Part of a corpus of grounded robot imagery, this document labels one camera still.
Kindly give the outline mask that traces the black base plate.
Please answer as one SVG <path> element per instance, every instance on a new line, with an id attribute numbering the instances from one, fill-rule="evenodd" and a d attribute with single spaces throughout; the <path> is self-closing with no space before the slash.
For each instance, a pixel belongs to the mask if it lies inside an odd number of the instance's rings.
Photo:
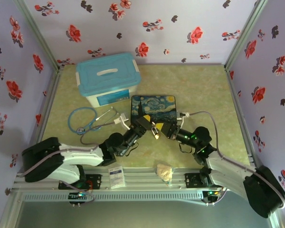
<path id="1" fill-rule="evenodd" d="M 69 183 L 62 181 L 58 184 L 59 190 L 99 190 L 102 182 L 101 174 L 87 174 L 77 179 L 72 179 Z"/>
<path id="2" fill-rule="evenodd" d="M 203 173 L 185 173 L 186 188 L 222 188 L 214 184 L 209 175 Z"/>

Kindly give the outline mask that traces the aluminium corner post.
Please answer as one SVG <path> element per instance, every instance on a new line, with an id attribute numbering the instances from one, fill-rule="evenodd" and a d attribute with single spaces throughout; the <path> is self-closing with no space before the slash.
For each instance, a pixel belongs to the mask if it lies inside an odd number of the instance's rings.
<path id="1" fill-rule="evenodd" d="M 32 14 L 30 13 L 28 7 L 26 6 L 24 0 L 12 0 L 13 3 L 16 5 L 17 9 L 21 12 L 22 16 L 24 17 L 25 21 L 27 22 L 29 28 L 34 33 L 38 44 L 45 52 L 47 58 L 49 59 L 52 67 L 55 69 L 56 72 L 59 72 L 60 67 L 56 62 L 52 51 L 50 50 L 49 45 L 47 44 L 45 38 L 43 37 L 35 19 L 33 18 Z"/>
<path id="2" fill-rule="evenodd" d="M 241 31 L 241 34 L 224 64 L 224 69 L 226 72 L 230 70 L 231 66 L 238 57 L 242 47 L 244 46 L 246 40 L 248 39 L 250 33 L 252 32 L 256 22 L 258 21 L 267 3 L 268 0 L 256 0 L 256 3 Z"/>

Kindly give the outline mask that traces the aluminium side rail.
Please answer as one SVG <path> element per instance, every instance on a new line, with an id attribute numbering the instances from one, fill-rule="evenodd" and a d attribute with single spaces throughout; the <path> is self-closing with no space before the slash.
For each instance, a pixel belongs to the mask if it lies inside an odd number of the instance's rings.
<path id="1" fill-rule="evenodd" d="M 51 80 L 49 82 L 49 86 L 48 86 L 48 90 L 47 90 L 47 96 L 46 99 L 43 103 L 42 109 L 41 109 L 41 120 L 39 122 L 39 126 L 33 131 L 32 134 L 32 138 L 29 142 L 29 147 L 34 146 L 35 144 L 38 144 L 42 141 L 42 138 L 44 136 L 44 132 L 47 126 L 47 122 L 48 122 L 48 118 L 51 112 L 51 108 L 53 105 L 53 101 L 55 99 L 55 95 L 56 95 L 56 91 L 57 91 L 57 87 L 59 84 L 59 80 L 61 77 L 61 72 L 54 72 Z M 34 164 L 30 169 L 28 169 L 27 171 L 24 169 L 24 161 L 22 158 L 22 153 L 24 152 L 24 150 L 22 152 L 19 153 L 19 158 L 21 158 L 22 161 L 22 166 L 20 167 L 19 171 L 17 172 L 16 177 L 25 177 L 26 175 L 28 175 L 29 173 L 31 173 L 33 170 L 35 170 L 38 166 L 40 166 L 44 161 L 46 161 L 48 159 L 48 157 L 45 157 L 44 159 L 41 159 L 40 161 L 38 161 L 36 164 Z"/>
<path id="2" fill-rule="evenodd" d="M 270 115 L 266 109 L 268 88 L 260 83 L 237 86 L 234 84 L 235 73 L 233 70 L 228 71 L 228 82 L 247 153 L 252 156 L 252 163 L 255 166 L 269 167 L 270 142 L 267 131 Z"/>

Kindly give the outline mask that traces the aluminium table edge rail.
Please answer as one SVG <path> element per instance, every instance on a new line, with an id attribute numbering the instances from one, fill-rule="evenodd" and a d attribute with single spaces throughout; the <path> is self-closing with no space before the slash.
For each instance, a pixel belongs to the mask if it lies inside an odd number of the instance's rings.
<path id="1" fill-rule="evenodd" d="M 102 182 L 96 191 L 186 191 L 219 190 L 221 188 L 186 188 L 185 173 L 201 173 L 199 170 L 177 168 L 173 173 L 171 186 L 167 186 L 156 174 L 154 168 L 123 168 L 125 187 L 111 189 L 107 167 L 88 169 L 86 174 L 101 174 Z"/>

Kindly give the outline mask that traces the blue stethoscope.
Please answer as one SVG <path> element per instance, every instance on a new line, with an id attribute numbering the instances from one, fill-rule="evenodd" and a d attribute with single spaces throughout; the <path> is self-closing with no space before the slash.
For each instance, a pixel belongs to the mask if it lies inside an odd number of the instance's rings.
<path id="1" fill-rule="evenodd" d="M 71 127 L 71 118 L 74 114 L 77 114 L 78 112 L 83 111 L 83 110 L 92 111 L 94 114 L 94 117 L 91 121 L 88 122 L 88 124 L 86 124 L 85 126 L 80 126 L 75 130 Z M 104 117 L 110 111 L 113 111 L 114 114 L 109 120 L 107 120 L 105 123 L 103 123 L 101 125 L 94 125 L 97 121 L 99 121 L 102 117 Z M 76 133 L 77 135 L 83 135 L 89 131 L 97 131 L 97 130 L 100 130 L 102 127 L 111 125 L 114 122 L 110 122 L 110 121 L 113 120 L 113 118 L 117 117 L 118 115 L 119 115 L 119 112 L 112 106 L 102 115 L 98 115 L 96 109 L 93 107 L 80 107 L 80 108 L 73 110 L 69 114 L 68 119 L 67 119 L 67 125 L 68 125 L 68 128 L 71 132 Z"/>

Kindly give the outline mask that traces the blue lidded storage box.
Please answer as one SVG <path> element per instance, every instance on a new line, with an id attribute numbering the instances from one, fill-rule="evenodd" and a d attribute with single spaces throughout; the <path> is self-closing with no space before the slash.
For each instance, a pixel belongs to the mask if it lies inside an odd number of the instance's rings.
<path id="1" fill-rule="evenodd" d="M 131 53 L 87 60 L 76 66 L 79 92 L 94 108 L 130 99 L 140 82 L 140 71 Z"/>

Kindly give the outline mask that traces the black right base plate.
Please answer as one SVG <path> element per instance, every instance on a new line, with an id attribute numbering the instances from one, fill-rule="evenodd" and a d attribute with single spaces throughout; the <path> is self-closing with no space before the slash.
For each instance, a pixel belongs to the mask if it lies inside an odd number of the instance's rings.
<path id="1" fill-rule="evenodd" d="M 222 188 L 214 184 L 209 175 L 203 173 L 185 173 L 186 188 Z"/>

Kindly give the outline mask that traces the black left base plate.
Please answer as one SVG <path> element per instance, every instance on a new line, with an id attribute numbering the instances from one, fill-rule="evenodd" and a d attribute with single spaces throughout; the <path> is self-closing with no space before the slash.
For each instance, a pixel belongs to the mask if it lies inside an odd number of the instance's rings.
<path id="1" fill-rule="evenodd" d="M 102 182 L 101 174 L 87 174 L 77 179 L 72 179 L 69 183 L 62 181 L 58 184 L 59 190 L 99 190 Z"/>

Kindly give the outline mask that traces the circuit board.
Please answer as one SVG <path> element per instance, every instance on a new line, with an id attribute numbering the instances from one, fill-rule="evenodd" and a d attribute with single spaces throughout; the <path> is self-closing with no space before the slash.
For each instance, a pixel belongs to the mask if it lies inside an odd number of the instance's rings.
<path id="1" fill-rule="evenodd" d="M 201 200 L 206 205 L 212 205 L 214 206 L 216 203 L 218 203 L 222 197 L 222 193 L 220 191 L 203 191 L 203 199 Z"/>
<path id="2" fill-rule="evenodd" d="M 68 195 L 69 204 L 72 205 L 73 208 L 81 207 L 82 204 L 85 204 L 88 201 L 88 197 L 85 193 L 82 192 L 71 192 Z"/>

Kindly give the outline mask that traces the bag of beige cotton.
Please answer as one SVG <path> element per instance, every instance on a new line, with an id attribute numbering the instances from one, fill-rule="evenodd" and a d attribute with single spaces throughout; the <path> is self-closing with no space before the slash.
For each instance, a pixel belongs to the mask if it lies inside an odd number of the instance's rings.
<path id="1" fill-rule="evenodd" d="M 171 186 L 173 173 L 175 169 L 166 164 L 157 164 L 156 166 L 156 174 L 157 176 L 167 185 Z"/>

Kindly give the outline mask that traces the grey metal panel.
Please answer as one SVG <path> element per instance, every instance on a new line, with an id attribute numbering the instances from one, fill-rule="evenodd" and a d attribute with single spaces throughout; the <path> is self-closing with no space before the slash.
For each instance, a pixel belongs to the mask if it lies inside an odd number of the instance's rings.
<path id="1" fill-rule="evenodd" d="M 11 194 L 0 228 L 285 228 L 281 212 L 257 215 L 228 193 L 213 206 L 186 201 L 29 202 Z"/>

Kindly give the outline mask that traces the left circuit board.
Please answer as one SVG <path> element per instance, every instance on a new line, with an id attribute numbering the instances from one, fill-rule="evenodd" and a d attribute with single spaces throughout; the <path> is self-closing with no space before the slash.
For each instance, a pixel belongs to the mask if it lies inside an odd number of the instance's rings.
<path id="1" fill-rule="evenodd" d="M 81 207 L 82 204 L 85 204 L 88 201 L 88 197 L 85 193 L 82 192 L 71 192 L 68 195 L 69 204 L 72 205 L 73 208 Z"/>

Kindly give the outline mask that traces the white sealed packet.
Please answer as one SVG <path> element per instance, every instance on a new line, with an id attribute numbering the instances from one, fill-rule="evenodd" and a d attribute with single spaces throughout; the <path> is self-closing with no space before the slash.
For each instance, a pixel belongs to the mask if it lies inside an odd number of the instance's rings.
<path id="1" fill-rule="evenodd" d="M 125 187 L 125 178 L 122 166 L 109 168 L 108 173 L 111 189 Z"/>

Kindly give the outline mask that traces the starry night tin box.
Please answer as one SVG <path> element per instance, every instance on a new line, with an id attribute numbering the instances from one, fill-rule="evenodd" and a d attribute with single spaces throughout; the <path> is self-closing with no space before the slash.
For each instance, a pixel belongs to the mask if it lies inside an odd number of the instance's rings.
<path id="1" fill-rule="evenodd" d="M 131 99 L 131 123 L 149 115 L 151 122 L 177 122 L 175 97 L 172 95 L 133 95 Z"/>

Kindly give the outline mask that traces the right circuit board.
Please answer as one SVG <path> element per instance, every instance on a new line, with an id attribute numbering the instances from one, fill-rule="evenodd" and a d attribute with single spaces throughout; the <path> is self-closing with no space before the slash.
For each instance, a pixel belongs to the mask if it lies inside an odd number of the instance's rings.
<path id="1" fill-rule="evenodd" d="M 222 197 L 222 193 L 220 191 L 203 191 L 203 199 L 201 200 L 206 205 L 212 205 L 214 206 L 216 203 L 218 203 Z"/>

